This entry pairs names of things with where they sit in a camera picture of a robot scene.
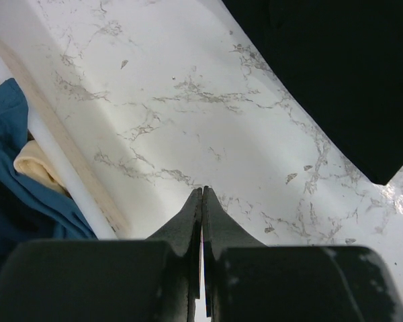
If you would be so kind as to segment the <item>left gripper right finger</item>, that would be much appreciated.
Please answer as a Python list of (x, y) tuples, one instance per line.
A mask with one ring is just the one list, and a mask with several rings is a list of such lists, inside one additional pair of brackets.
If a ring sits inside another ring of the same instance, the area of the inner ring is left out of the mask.
[(380, 256), (361, 246), (266, 246), (201, 202), (206, 313), (213, 321), (403, 321)]

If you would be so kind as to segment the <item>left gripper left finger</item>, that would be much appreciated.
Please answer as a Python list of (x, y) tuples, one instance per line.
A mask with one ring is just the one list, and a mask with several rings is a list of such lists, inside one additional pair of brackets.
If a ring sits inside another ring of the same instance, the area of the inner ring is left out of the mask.
[(144, 240), (38, 240), (0, 272), (0, 321), (193, 321), (202, 190)]

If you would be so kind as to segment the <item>black t shirt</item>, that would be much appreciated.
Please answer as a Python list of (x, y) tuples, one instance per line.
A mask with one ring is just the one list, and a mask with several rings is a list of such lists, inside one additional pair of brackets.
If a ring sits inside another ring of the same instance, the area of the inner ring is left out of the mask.
[(296, 101), (375, 184), (403, 166), (403, 1), (226, 1)]

